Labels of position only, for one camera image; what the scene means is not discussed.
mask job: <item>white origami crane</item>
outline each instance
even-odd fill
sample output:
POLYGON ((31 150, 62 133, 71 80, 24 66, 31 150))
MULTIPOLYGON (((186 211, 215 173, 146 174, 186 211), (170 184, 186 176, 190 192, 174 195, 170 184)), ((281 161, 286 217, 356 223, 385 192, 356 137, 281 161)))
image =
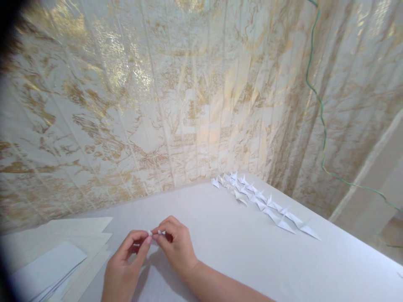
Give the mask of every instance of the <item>white origami crane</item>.
POLYGON ((287 212, 285 215, 288 219, 293 221, 297 228, 299 228, 301 231, 307 233, 308 235, 311 235, 313 238, 320 240, 320 237, 309 226, 306 225, 309 220, 307 220, 306 222, 302 222, 301 219, 296 217, 294 214, 291 214, 290 212, 287 212))
POLYGON ((251 185, 247 185, 246 188, 247 188, 249 191, 252 191, 253 193, 257 193, 258 190, 253 186, 253 184, 254 184, 254 183, 252 183, 251 185))
POLYGON ((259 207, 259 210, 263 211, 265 208, 267 208, 267 205, 265 205, 264 203, 262 203, 259 199, 257 198, 253 198, 253 202, 255 204, 257 204, 257 206, 259 207))
POLYGON ((236 180, 234 180, 233 178, 229 177, 228 175, 224 174, 224 178, 227 182, 229 182, 231 185, 235 185, 236 184, 236 180))
POLYGON ((227 184, 227 191, 229 193, 231 193, 232 195, 235 195, 235 190, 232 186, 230 186, 229 184, 227 184))
POLYGON ((218 177, 218 181, 222 186, 224 186, 226 184, 226 181, 221 176, 218 177))
POLYGON ((220 188, 220 185, 218 184, 218 177, 217 178, 213 178, 211 180, 211 184, 217 188, 220 188))
POLYGON ((265 200, 266 204, 269 205, 272 203, 272 195, 270 194, 270 197, 267 197, 265 200))
POLYGON ((264 192, 264 190, 263 191, 256 190, 255 197, 260 198, 261 200, 265 201, 266 197, 263 196, 263 192, 264 192))
POLYGON ((241 184, 243 184, 243 185, 248 184, 248 183, 246 182, 246 179, 245 179, 245 174, 243 175, 242 178, 238 178, 238 180, 239 180, 239 182, 240 182, 241 184))
POLYGON ((282 206, 280 206, 280 205, 276 204, 274 201, 272 201, 272 195, 271 195, 271 194, 270 194, 270 197, 267 198, 266 204, 267 204, 268 207, 277 210, 277 212, 279 212, 279 213, 280 213, 281 210, 283 209, 282 206))
POLYGON ((238 176, 238 171, 236 171, 235 173, 231 173, 231 175, 230 175, 230 177, 231 177, 233 180, 236 180, 236 179, 237 179, 237 176, 238 176))
POLYGON ((242 187, 238 184, 237 181, 235 181, 234 186, 236 187, 236 189, 237 189, 239 192, 241 191, 242 187))
POLYGON ((238 189, 238 191, 245 194, 249 198, 249 200, 252 201, 253 195, 246 190, 246 185, 244 185, 243 187, 239 187, 240 189, 238 189))
POLYGON ((239 200, 240 202, 242 202, 244 205, 248 206, 248 203, 246 202, 246 200, 243 198, 241 193, 238 193, 236 190, 234 190, 235 193, 235 199, 239 200))
POLYGON ((275 223, 278 227, 280 227, 280 228, 282 228, 282 229, 284 229, 284 230, 286 230, 286 231, 289 231, 289 232, 295 234, 295 232, 293 231, 293 229, 284 221, 285 215, 283 215, 281 218, 279 218, 279 217, 277 217, 276 214, 274 214, 273 211, 270 210, 268 207, 266 207, 262 212, 265 213, 265 214, 267 214, 267 215, 269 215, 269 217, 274 221, 274 223, 275 223))

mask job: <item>left hand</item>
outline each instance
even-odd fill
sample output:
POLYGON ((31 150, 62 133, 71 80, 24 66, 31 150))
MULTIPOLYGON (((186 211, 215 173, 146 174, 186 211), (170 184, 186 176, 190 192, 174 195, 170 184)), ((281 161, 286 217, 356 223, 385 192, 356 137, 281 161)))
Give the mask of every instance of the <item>left hand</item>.
POLYGON ((130 231, 106 266, 102 302, 130 302, 152 237, 146 231, 130 231), (132 263, 128 260, 137 254, 132 263))

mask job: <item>wall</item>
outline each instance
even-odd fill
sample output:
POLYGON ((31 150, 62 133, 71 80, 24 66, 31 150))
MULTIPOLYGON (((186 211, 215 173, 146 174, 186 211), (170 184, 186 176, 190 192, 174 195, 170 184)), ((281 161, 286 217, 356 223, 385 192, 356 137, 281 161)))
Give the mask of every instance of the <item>wall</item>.
MULTIPOLYGON (((320 1, 326 166, 354 179, 402 107, 398 0, 320 1)), ((34 1, 1 86, 4 229, 243 169, 329 217, 308 1, 34 1)))

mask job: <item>stack of paper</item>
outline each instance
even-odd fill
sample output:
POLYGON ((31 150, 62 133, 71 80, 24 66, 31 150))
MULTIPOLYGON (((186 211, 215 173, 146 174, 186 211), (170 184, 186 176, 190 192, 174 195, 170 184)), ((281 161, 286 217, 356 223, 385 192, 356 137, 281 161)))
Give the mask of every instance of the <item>stack of paper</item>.
POLYGON ((2 237, 23 301, 77 302, 109 258, 111 217, 52 220, 2 237))

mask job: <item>hand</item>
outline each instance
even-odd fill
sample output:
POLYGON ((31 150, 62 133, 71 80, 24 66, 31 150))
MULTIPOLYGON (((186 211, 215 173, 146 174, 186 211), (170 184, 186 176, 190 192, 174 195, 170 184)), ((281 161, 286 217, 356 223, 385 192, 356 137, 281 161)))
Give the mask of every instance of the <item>hand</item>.
POLYGON ((188 228, 175 217, 169 216, 151 233, 166 254, 173 270, 185 281, 199 263, 194 254, 188 228), (158 230, 165 231, 165 236, 158 235, 158 230))
POLYGON ((146 231, 130 231, 106 266, 102 302, 130 302, 151 245, 146 231), (128 260, 137 254, 132 263, 128 260))

